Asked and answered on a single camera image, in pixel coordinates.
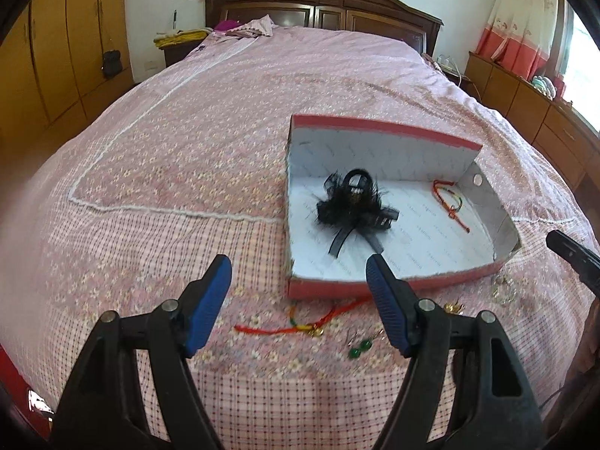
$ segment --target drawer handle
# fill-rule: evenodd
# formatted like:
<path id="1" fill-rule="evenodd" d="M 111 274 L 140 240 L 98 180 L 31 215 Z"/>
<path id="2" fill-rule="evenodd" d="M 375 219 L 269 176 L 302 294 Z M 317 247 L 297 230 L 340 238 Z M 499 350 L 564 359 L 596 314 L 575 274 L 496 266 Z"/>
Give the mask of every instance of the drawer handle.
<path id="1" fill-rule="evenodd" d="M 575 137 L 572 136 L 569 132 L 566 131 L 566 129 L 563 128 L 563 132 L 565 133 L 565 135 L 567 137 L 569 137 L 573 142 L 575 141 Z"/>

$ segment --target wooden wardrobe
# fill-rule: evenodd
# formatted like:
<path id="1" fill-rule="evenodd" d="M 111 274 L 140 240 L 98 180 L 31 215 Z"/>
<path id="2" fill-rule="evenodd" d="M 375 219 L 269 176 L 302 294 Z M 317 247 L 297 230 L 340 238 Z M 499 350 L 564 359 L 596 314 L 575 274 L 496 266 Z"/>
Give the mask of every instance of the wooden wardrobe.
<path id="1" fill-rule="evenodd" d="M 109 50 L 124 70 L 106 79 Z M 0 194 L 132 87 L 124 0 L 31 0 L 0 45 Z"/>

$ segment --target pink bedspread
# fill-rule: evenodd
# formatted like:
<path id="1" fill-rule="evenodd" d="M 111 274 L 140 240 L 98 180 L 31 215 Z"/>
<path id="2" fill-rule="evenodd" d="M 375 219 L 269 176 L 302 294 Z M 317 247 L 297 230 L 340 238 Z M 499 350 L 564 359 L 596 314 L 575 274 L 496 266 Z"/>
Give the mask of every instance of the pink bedspread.
<path id="1" fill-rule="evenodd" d="M 349 330 L 376 330 L 371 303 L 336 318 L 322 338 L 233 330 L 287 323 L 292 113 L 401 122 L 484 145 L 478 164 L 523 241 L 503 269 L 516 299 L 495 304 L 490 278 L 427 294 L 458 299 L 469 315 L 494 311 L 539 400 L 559 387 L 592 295 L 545 247 L 545 235 L 560 228 L 598 245 L 563 180 L 506 120 L 395 40 L 276 28 L 273 37 L 205 43 L 62 147 L 2 222 L 0 343 L 50 406 L 100 313 L 151 311 L 220 252 L 233 261 L 232 287 L 190 369 L 226 448 L 373 445 L 407 363 L 386 341 L 347 358 Z M 329 307 L 303 303 L 297 317 L 316 320 Z M 146 356 L 139 366 L 149 424 L 164 437 Z M 445 429 L 452 394 L 448 377 L 434 434 Z"/>

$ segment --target wooden headboard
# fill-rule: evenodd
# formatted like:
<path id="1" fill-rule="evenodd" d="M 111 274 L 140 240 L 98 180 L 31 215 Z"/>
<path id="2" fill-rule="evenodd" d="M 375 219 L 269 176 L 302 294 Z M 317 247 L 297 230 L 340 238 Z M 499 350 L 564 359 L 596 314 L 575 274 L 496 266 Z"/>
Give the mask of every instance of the wooden headboard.
<path id="1" fill-rule="evenodd" d="M 209 27 L 225 19 L 246 23 L 269 14 L 281 26 L 373 33 L 429 55 L 443 25 L 398 0 L 205 0 L 205 5 Z"/>

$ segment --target wooden dresser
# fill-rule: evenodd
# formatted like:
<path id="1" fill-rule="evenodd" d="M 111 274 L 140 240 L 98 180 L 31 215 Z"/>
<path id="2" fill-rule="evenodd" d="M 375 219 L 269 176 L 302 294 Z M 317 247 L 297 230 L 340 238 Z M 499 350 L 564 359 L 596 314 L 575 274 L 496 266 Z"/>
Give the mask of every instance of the wooden dresser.
<path id="1" fill-rule="evenodd" d="M 572 189 L 600 238 L 600 138 L 559 101 L 524 79 L 470 52 L 467 93 L 497 110 L 538 149 Z"/>
<path id="2" fill-rule="evenodd" d="M 124 70 L 106 79 L 115 49 Z M 0 45 L 0 194 L 132 86 L 124 0 L 31 0 Z"/>

